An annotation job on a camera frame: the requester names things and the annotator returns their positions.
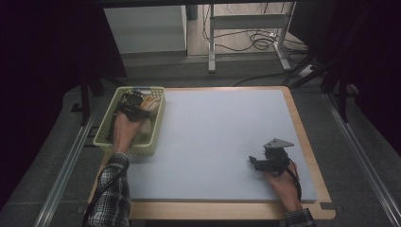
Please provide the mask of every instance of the metal rail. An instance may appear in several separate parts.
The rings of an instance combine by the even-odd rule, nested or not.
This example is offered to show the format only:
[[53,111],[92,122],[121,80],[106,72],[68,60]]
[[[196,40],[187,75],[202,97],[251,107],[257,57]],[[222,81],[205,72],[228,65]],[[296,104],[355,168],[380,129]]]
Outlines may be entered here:
[[96,118],[97,108],[99,106],[101,97],[94,97],[93,100],[93,111],[89,116],[88,122],[85,126],[81,127],[78,133],[78,136],[71,147],[68,155],[64,161],[64,164],[61,167],[60,173],[53,183],[52,188],[50,189],[49,195],[47,196],[44,206],[42,207],[41,212],[39,213],[35,223],[33,226],[49,226],[54,213],[56,212],[57,206],[59,205],[61,196],[67,186],[68,180],[70,179],[71,173],[74,169],[74,166],[77,162],[77,159],[80,155],[80,151],[85,142],[86,136],[88,135],[94,119]]
[[345,123],[340,117],[337,111],[337,104],[332,95],[323,94],[323,97],[326,99],[327,103],[330,106],[330,110],[334,115],[337,123],[340,126],[342,133],[345,135],[349,145],[354,152],[357,161],[359,162],[360,167],[362,168],[363,173],[368,179],[369,184],[374,190],[378,200],[383,206],[384,211],[386,212],[392,226],[401,226],[401,213],[398,208],[397,203],[395,202],[392,194],[390,193],[387,186],[381,181],[378,176],[375,168],[370,162],[368,156],[366,155],[362,145],[359,143],[358,139],[354,135],[349,124]]

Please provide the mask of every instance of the white cabinet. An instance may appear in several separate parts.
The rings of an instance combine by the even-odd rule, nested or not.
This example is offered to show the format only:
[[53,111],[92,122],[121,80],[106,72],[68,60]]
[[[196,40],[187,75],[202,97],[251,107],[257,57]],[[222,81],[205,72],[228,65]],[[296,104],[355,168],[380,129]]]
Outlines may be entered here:
[[186,49],[185,6],[104,11],[120,54]]

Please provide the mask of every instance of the metal frame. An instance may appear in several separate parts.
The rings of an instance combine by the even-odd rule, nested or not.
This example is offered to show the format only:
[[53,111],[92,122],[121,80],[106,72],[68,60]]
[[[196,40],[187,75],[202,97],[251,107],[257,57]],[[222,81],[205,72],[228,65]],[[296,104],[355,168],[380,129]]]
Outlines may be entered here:
[[374,190],[378,200],[383,206],[392,226],[401,226],[401,211],[397,205],[396,200],[392,196],[389,188],[381,181],[379,175],[375,171],[374,166],[366,155],[362,145],[359,143],[357,137],[354,135],[350,125],[341,118],[337,111],[336,100],[333,95],[323,94],[323,98],[327,101],[331,113],[334,115],[343,135],[345,136],[348,144],[350,145],[354,155],[359,162],[360,168],[366,176],[371,188]]
[[44,206],[42,207],[41,212],[39,213],[35,223],[33,226],[49,226],[50,222],[56,212],[56,209],[59,205],[62,194],[64,193],[65,187],[70,179],[74,166],[77,162],[77,159],[80,155],[80,151],[85,143],[85,139],[91,130],[92,124],[97,115],[98,106],[100,103],[101,97],[94,97],[92,107],[94,110],[90,115],[88,122],[85,126],[82,126],[79,130],[77,138],[74,142],[74,145],[71,147],[68,152],[68,156],[66,157],[64,164],[61,167],[60,173],[57,176],[56,181],[53,183],[52,188],[44,202]]
[[290,2],[285,14],[215,16],[215,6],[210,5],[209,73],[216,72],[215,30],[249,28],[281,28],[278,42],[274,42],[273,46],[284,70],[289,71],[291,67],[283,51],[283,42],[294,6],[295,3]]

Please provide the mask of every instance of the wrist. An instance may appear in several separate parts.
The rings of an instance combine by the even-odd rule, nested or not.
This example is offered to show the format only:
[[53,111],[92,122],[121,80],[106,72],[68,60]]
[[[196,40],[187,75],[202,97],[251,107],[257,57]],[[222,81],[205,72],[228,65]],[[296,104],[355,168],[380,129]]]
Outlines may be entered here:
[[121,151],[115,151],[114,152],[114,154],[119,154],[119,155],[122,155],[122,156],[125,156],[125,157],[127,157],[128,158],[128,156],[127,156],[127,153],[126,152],[121,152]]
[[128,150],[129,150],[130,144],[127,143],[118,143],[116,145],[114,145],[113,147],[113,152],[114,153],[123,153],[123,154],[127,154]]
[[287,212],[299,211],[304,209],[304,207],[296,198],[282,200],[282,202]]

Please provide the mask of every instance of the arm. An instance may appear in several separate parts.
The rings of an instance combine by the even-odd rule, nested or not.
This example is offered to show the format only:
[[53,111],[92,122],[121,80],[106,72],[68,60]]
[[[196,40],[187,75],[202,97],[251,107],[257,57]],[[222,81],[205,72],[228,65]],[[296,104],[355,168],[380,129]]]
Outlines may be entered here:
[[[123,113],[117,114],[113,131],[113,155],[98,177],[95,195],[98,194],[99,199],[93,204],[88,219],[84,220],[85,226],[129,226],[131,204],[127,169],[130,162],[126,154],[141,123],[130,122]],[[113,178],[115,180],[111,186],[102,193],[101,189]]]
[[[293,173],[296,173],[295,163],[290,162],[288,168]],[[301,202],[298,201],[298,192],[295,183],[289,174],[286,171],[284,171],[280,176],[273,176],[269,172],[265,172],[264,174],[266,179],[268,179],[271,188],[280,198],[287,211],[287,225],[289,227],[316,226],[315,220],[310,214],[309,209],[304,209]]]

